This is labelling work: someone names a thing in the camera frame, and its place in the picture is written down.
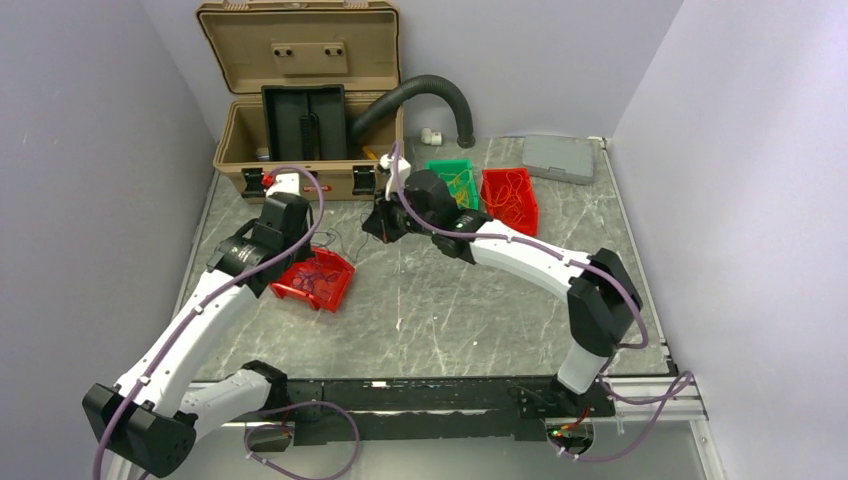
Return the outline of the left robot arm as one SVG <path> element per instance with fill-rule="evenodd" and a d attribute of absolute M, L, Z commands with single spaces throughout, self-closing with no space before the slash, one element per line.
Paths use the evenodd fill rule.
<path fill-rule="evenodd" d="M 189 300 L 142 358 L 113 384 L 88 390 L 82 407 L 98 441 L 94 478 L 101 476 L 106 451 L 166 477 L 226 413 L 252 410 L 272 420 L 285 411 L 286 377 L 262 362 L 250 363 L 205 397 L 189 396 L 188 387 L 225 327 L 310 256 L 317 221 L 307 199 L 268 195 L 258 217 L 218 244 Z"/>

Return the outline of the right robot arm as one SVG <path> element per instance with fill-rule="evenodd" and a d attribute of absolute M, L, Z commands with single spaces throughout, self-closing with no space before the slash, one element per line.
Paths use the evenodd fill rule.
<path fill-rule="evenodd" d="M 584 412 L 590 388 L 632 326 L 635 348 L 648 343 L 643 306 L 620 257 L 566 250 L 519 233 L 476 209 L 461 208 L 434 172 L 417 171 L 375 194 L 364 232 L 384 243 L 407 234 L 428 237 L 445 256 L 496 268 L 557 296 L 567 305 L 572 343 L 551 381 L 551 401 L 564 415 Z"/>

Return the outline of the white pipe elbow fitting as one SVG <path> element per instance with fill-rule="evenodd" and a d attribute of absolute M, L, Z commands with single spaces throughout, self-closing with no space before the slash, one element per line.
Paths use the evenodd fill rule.
<path fill-rule="evenodd" d="M 420 141 L 429 146 L 441 146 L 443 144 L 443 135 L 439 131 L 423 128 L 420 132 Z"/>

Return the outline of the red flat bin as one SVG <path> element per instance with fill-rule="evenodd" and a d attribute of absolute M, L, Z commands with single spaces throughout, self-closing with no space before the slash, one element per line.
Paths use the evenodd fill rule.
<path fill-rule="evenodd" d="M 353 280 L 355 267 L 334 251 L 312 249 L 312 258 L 293 264 L 269 288 L 277 298 L 298 300 L 313 310 L 336 313 Z"/>

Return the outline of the yellow tool in toolbox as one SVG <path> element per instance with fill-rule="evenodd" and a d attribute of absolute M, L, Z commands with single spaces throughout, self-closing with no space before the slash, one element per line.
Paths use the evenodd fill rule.
<path fill-rule="evenodd" d="M 370 148 L 366 147 L 366 146 L 362 147 L 362 153 L 368 159 L 371 159 L 371 160 L 377 160 L 378 159 L 378 156 L 375 154 L 375 152 L 373 150 L 371 150 Z"/>

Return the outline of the green plastic bin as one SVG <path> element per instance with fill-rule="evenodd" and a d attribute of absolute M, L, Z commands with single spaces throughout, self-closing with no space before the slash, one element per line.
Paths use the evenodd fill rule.
<path fill-rule="evenodd" d="M 430 160 L 425 163 L 425 167 L 446 183 L 460 208 L 479 208 L 480 197 L 469 159 Z"/>

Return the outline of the black toolbox tray insert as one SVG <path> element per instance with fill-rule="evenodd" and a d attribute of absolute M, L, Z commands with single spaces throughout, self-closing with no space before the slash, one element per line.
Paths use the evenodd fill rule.
<path fill-rule="evenodd" d="M 271 161 L 347 158 L 345 89 L 341 84 L 265 86 L 261 94 Z"/>

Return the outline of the red plastic bin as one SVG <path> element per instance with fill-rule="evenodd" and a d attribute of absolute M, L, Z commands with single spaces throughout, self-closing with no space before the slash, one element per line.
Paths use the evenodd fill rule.
<path fill-rule="evenodd" d="M 539 229 L 539 206 L 524 167 L 483 169 L 481 198 L 490 216 L 532 237 Z"/>

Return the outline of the tan plastic toolbox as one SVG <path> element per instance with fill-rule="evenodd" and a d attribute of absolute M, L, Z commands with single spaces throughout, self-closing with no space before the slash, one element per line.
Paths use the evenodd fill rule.
<path fill-rule="evenodd" d="M 234 99 L 213 160 L 249 203 L 282 165 L 312 174 L 308 199 L 370 200 L 378 159 L 403 134 L 396 108 L 354 121 L 401 80 L 399 12 L 387 1 L 217 1 L 196 19 Z"/>

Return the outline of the grey plastic case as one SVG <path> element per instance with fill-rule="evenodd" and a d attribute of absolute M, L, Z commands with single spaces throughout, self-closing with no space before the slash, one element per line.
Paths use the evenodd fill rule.
<path fill-rule="evenodd" d="M 588 139 L 555 135 L 524 138 L 521 163 L 534 177 L 589 185 L 594 182 L 594 161 L 594 146 Z"/>

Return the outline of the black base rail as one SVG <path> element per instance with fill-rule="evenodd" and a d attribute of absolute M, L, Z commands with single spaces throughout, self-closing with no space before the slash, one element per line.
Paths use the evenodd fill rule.
<path fill-rule="evenodd" d="M 364 441 L 510 437 L 542 441 L 548 427 L 596 418 L 616 410 L 602 388 L 568 392 L 552 375 L 388 379 L 291 379 L 287 398 L 243 414 L 245 421 L 284 420 L 297 446 L 349 440 L 358 427 Z"/>

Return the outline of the aluminium frame profile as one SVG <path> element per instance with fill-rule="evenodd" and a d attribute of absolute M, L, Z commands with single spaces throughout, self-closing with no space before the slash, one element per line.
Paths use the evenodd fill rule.
<path fill-rule="evenodd" d="M 613 401 L 621 421 L 704 421 L 705 404 L 694 375 L 672 377 L 607 377 L 599 384 Z"/>

